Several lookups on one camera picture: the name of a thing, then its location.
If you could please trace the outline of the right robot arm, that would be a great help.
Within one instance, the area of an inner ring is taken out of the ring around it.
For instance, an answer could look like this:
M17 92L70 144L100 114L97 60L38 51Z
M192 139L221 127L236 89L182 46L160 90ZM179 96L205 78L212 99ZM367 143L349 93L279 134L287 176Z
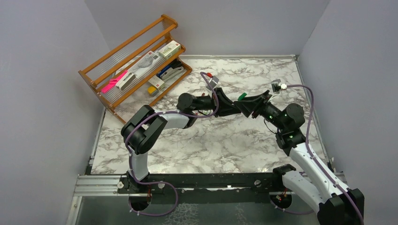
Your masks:
M276 142L310 179L306 181L294 169L283 169L271 177L271 186L278 191L292 190L316 213L321 225L364 224L364 195L343 183L317 156L301 132L305 123L304 109L292 103L279 110L270 103L269 94L246 97L233 104L246 117L262 116L274 125Z

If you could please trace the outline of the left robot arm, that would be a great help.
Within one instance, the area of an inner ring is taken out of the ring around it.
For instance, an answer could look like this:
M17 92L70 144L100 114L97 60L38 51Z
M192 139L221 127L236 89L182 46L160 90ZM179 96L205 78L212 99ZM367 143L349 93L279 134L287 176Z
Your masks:
M206 115L195 114L195 111L204 110L211 111L209 117L224 117L241 113L241 110L226 97L221 88L215 88L207 96L181 94L175 111L155 111L151 106L144 105L123 126L121 135L129 152L128 173L132 177L129 185L135 192L140 193L147 188L148 152L162 131L172 128L190 128L197 119L206 118Z

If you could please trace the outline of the green pen cap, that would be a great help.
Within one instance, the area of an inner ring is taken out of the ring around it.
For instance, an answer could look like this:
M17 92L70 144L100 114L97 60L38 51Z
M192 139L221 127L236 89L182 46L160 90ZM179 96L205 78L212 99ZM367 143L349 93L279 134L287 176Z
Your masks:
M239 97L238 97L238 101L242 101L242 100L244 100L244 98L247 96L247 93L246 92L244 92L243 94L241 94Z

